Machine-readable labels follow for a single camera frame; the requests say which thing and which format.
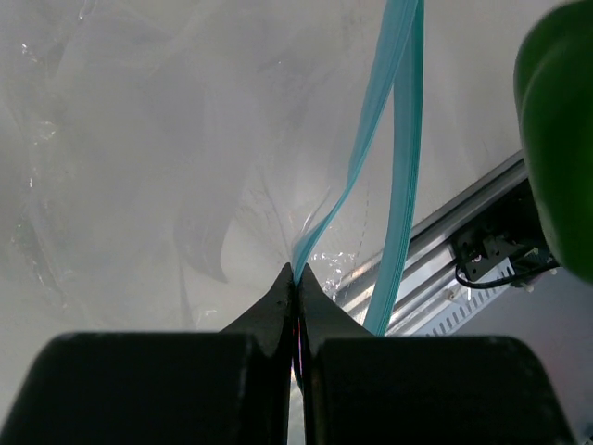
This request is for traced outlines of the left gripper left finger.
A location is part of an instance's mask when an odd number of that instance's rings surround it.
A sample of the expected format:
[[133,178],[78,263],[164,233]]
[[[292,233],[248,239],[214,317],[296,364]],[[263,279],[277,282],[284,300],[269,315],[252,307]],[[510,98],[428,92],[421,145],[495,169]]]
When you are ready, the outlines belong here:
[[5,444],[284,444],[293,273],[218,333],[80,332],[32,362]]

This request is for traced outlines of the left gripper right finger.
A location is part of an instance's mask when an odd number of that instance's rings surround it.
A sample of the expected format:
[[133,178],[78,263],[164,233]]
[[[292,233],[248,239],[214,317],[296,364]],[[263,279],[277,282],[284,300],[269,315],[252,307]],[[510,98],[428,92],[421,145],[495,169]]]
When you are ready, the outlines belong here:
[[297,359],[309,444],[571,444],[537,356],[513,337],[376,337],[306,269]]

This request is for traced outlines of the clear zip top bag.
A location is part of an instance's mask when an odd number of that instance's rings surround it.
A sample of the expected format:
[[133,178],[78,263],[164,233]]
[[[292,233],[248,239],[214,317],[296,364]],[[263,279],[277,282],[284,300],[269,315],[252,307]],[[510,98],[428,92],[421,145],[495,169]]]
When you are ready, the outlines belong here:
[[322,285],[385,250],[408,164],[397,85],[425,33],[413,224],[519,149],[511,65],[550,1],[5,1],[1,424],[27,444],[170,444],[85,432],[53,388],[13,399],[71,331],[217,330],[306,253]]

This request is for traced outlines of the dark green toy pepper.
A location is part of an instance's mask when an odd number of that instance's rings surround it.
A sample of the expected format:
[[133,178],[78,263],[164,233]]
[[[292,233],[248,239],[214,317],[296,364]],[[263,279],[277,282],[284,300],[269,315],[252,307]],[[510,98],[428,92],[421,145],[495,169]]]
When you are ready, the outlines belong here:
[[592,4],[571,1],[524,37],[513,72],[528,178],[556,261],[592,280]]

